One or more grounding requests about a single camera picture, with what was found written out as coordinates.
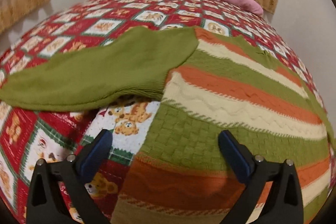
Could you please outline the green orange striped knit sweater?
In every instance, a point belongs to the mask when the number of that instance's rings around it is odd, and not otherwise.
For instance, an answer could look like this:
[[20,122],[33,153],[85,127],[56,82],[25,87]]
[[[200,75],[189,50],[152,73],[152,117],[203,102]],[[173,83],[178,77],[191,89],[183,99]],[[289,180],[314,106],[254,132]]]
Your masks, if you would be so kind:
[[303,81],[242,37],[134,27],[107,46],[38,60],[1,82],[1,187],[25,191],[102,128],[110,157],[87,190],[112,223],[215,223],[238,200],[218,147],[229,130],[254,154],[292,159],[309,223],[327,199],[333,129]]

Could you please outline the red teddy bear patchwork bedspread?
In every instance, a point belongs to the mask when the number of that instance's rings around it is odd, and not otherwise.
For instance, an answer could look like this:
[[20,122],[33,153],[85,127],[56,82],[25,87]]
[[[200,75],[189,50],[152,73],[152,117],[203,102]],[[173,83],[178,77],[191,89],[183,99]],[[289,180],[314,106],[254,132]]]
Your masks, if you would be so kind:
[[219,223],[242,194],[218,136],[291,159],[303,223],[335,180],[335,137],[305,65],[264,19],[223,0],[86,0],[1,56],[1,200],[20,223],[36,164],[101,130],[85,184],[105,223]]

